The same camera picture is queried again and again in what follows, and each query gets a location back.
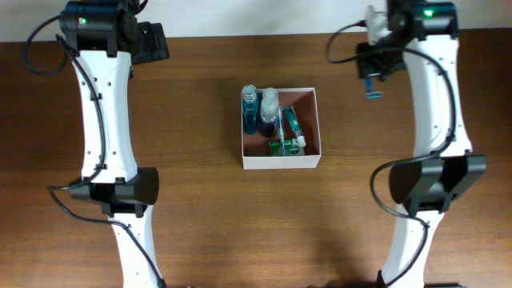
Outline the green red toothpaste tube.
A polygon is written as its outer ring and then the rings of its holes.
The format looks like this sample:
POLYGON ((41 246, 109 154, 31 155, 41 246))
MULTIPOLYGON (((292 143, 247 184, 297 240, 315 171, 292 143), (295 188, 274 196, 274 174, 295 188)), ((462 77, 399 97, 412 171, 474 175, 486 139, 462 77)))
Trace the green red toothpaste tube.
POLYGON ((284 115, 286 116, 286 119, 290 125, 290 128, 293 132, 293 135, 297 141, 297 143, 300 145, 300 147, 306 147, 306 139, 304 136, 304 133, 302 131, 302 128, 300 126, 300 123, 298 121, 298 117, 295 113, 295 110, 292 106, 288 106, 282 109, 284 115))

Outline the teal mouthwash bottle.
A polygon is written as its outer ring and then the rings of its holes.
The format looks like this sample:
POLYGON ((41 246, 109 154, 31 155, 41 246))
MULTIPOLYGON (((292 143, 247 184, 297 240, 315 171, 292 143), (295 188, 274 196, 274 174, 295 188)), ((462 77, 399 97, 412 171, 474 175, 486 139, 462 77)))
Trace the teal mouthwash bottle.
POLYGON ((242 90, 243 129, 246 134, 255 134, 258 129, 258 95, 254 85, 246 85, 242 90))

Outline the purple hand sanitizer bottle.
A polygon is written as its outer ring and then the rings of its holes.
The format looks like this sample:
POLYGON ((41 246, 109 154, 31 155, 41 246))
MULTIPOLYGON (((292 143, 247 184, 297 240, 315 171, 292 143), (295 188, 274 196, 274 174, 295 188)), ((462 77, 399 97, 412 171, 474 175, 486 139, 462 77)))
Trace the purple hand sanitizer bottle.
POLYGON ((262 136, 270 138, 276 131, 279 112, 278 92, 275 88, 266 88, 262 93, 260 105, 260 127, 262 136))

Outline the green soap box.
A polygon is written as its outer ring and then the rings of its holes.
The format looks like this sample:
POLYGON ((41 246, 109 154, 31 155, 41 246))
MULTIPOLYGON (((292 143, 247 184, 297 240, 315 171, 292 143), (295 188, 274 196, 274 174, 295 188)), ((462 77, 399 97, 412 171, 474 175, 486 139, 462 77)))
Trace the green soap box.
POLYGON ((269 150, 272 157, 304 156, 306 154, 304 148, 298 144, 295 138, 284 142, 270 142, 269 150))

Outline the blue disposable razor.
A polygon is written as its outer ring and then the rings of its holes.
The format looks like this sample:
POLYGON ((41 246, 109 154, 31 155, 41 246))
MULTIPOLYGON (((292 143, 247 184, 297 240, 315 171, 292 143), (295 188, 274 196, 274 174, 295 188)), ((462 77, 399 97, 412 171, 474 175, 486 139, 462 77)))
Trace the blue disposable razor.
POLYGON ((379 99, 384 95, 383 92, 374 90, 372 78, 364 78, 364 85, 367 99, 379 99))

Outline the blue white toothbrush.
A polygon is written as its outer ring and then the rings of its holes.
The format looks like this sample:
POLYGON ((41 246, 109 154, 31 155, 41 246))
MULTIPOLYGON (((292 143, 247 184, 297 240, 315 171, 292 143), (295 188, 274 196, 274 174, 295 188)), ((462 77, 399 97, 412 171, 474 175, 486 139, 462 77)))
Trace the blue white toothbrush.
POLYGON ((286 150, 286 145, 285 145, 285 133, 284 133, 284 127, 283 127, 282 108, 281 107, 278 108, 278 124, 279 124, 278 135, 279 135, 281 148, 282 148, 281 154, 283 157, 285 157, 285 156, 287 156, 287 150, 286 150))

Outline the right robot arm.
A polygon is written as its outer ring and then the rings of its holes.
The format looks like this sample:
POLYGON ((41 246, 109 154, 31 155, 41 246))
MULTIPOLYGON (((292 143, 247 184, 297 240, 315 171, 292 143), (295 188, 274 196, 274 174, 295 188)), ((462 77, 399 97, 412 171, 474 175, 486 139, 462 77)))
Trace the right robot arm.
POLYGON ((388 1, 369 6, 368 40, 357 47, 359 76, 385 80, 409 74, 414 108, 414 156, 385 166, 396 208, 390 254, 377 287, 423 287, 424 269, 436 229, 450 204, 486 171, 466 132, 458 89, 459 28, 451 2, 388 1))

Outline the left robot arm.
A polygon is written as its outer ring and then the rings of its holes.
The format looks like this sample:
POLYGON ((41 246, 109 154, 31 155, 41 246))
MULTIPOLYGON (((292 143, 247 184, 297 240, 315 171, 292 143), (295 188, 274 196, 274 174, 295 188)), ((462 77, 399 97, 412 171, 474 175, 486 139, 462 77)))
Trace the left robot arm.
POLYGON ((116 237, 124 287, 164 287, 152 233, 159 175, 135 161, 130 138, 128 81, 137 64, 170 56, 162 25, 139 22, 140 1, 70 1, 60 14, 58 41, 76 71, 85 154, 81 176, 66 187, 100 206, 98 224, 116 237))

